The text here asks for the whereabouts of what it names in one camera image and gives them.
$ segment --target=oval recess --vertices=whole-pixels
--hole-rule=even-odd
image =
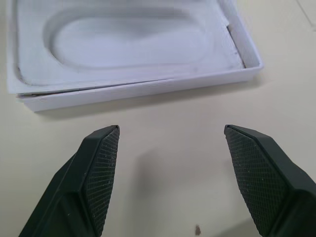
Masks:
[[[186,64],[212,44],[203,27],[174,8],[72,8],[52,17],[43,41],[63,65],[87,70]]]

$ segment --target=textured rubber pad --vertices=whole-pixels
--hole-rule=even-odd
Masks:
[[[115,129],[102,140],[83,185],[88,211],[98,236],[102,234],[110,204],[118,143],[119,130]]]
[[[231,128],[227,128],[226,138],[239,190],[259,233],[266,236],[282,209],[289,188],[253,139]]]

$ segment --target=small debris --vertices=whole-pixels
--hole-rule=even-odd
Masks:
[[[200,235],[201,235],[201,229],[199,225],[196,225],[196,236],[200,236]]]

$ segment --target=beige table surface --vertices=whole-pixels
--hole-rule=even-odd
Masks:
[[[6,92],[1,0],[0,237],[18,236],[83,137],[111,124],[121,137],[103,236],[192,237],[198,224],[219,237],[247,222],[227,123],[271,135],[316,180],[316,33],[295,0],[237,5],[266,64],[254,81],[35,114]]]

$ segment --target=white cardboard box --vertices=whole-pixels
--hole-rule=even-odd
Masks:
[[[19,71],[16,64],[16,17],[15,0],[8,0],[8,41],[7,41],[7,75],[8,87],[19,85]],[[122,98],[158,94],[198,88],[239,81],[248,81],[263,68],[259,53],[245,29],[233,0],[218,0],[220,7],[229,21],[231,37],[244,62],[245,68],[227,72],[199,75],[198,77],[175,77],[149,82],[131,83],[102,88],[80,89],[71,92],[58,92],[42,95],[18,94],[18,100],[32,111],[42,111]]]

